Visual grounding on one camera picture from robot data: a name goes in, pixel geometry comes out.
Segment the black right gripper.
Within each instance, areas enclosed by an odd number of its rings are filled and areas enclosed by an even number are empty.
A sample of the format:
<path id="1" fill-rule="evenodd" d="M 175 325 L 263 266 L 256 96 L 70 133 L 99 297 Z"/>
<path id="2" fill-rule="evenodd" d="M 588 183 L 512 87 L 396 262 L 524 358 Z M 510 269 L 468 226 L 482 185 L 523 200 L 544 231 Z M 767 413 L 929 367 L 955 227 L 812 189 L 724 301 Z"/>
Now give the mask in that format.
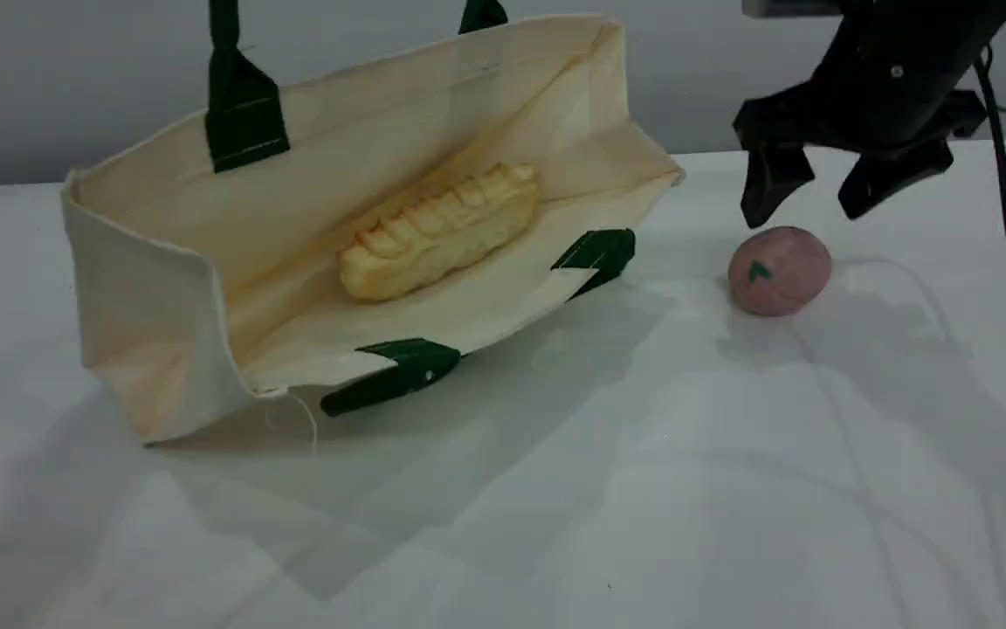
<path id="1" fill-rule="evenodd" d="M 985 107 L 959 89 L 1006 23 L 1006 1 L 839 1 L 842 21 L 805 87 L 743 102 L 734 120 L 748 166 L 740 208 L 751 230 L 815 175 L 815 143 L 889 154 L 965 138 Z M 862 155 L 839 190 L 849 219 L 953 166 L 946 140 L 901 156 Z"/>

